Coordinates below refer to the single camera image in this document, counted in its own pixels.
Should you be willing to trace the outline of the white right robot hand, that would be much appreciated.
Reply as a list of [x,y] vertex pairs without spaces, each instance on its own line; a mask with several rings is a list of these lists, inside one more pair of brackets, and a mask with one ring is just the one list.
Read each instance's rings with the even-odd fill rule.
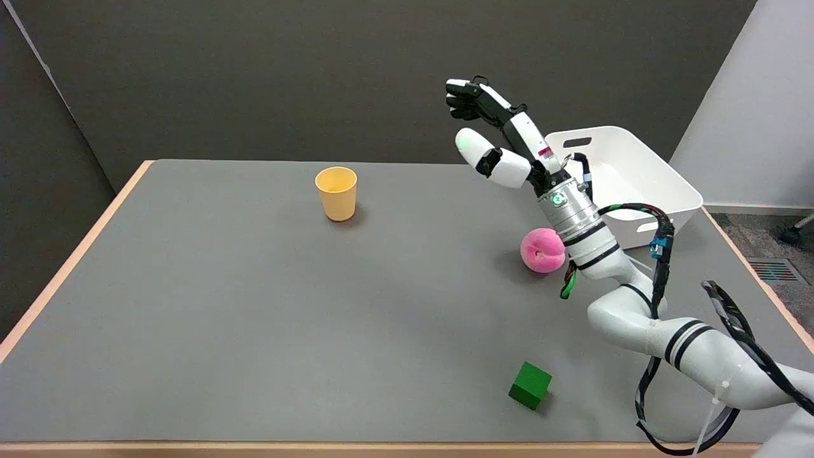
[[455,136],[460,156],[478,174],[506,188],[528,182],[543,195],[566,177],[565,167],[527,114],[525,104],[512,105],[483,76],[445,83],[450,115],[463,121],[483,120],[497,128],[509,145],[498,148],[473,128]]

